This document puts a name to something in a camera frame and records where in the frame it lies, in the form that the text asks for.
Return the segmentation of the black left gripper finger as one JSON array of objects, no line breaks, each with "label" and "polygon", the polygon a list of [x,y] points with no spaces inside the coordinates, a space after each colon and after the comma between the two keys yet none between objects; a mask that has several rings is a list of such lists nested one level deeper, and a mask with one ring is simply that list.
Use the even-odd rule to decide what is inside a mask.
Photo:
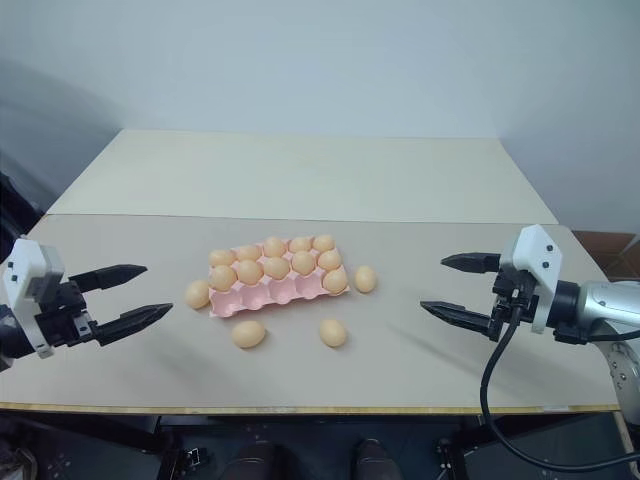
[{"label": "black left gripper finger", "polygon": [[159,321],[173,308],[172,303],[146,305],[120,315],[111,322],[93,327],[93,338],[106,346],[134,335]]},{"label": "black left gripper finger", "polygon": [[84,293],[93,290],[106,290],[125,284],[146,271],[145,266],[119,264],[69,276],[68,280],[74,282],[78,289]]}]

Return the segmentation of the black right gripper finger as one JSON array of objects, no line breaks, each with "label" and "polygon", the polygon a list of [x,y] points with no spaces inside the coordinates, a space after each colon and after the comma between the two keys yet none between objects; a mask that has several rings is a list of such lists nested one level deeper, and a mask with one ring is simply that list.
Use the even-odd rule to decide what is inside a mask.
[{"label": "black right gripper finger", "polygon": [[484,274],[500,270],[500,254],[486,252],[467,252],[450,255],[440,263],[462,272]]},{"label": "black right gripper finger", "polygon": [[464,306],[441,301],[420,301],[420,306],[436,318],[459,328],[480,333],[498,341],[501,323],[492,317],[467,310]]}]

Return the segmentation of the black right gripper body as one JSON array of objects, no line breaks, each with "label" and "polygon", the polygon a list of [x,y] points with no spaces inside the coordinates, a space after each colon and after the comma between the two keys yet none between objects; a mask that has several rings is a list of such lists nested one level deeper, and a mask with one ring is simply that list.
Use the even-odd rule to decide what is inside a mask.
[{"label": "black right gripper body", "polygon": [[504,323],[511,324],[517,307],[521,309],[517,324],[533,322],[539,300],[534,293],[536,286],[536,279],[528,271],[500,269],[492,288],[496,300],[491,312],[490,334],[500,334]]}]

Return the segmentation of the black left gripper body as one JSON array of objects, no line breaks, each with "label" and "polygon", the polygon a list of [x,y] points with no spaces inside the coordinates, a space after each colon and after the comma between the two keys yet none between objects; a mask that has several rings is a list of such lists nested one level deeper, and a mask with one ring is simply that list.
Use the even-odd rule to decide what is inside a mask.
[{"label": "black left gripper body", "polygon": [[97,323],[88,313],[84,296],[74,281],[58,286],[53,299],[39,304],[35,319],[46,342],[52,347],[73,347],[95,340]]}]

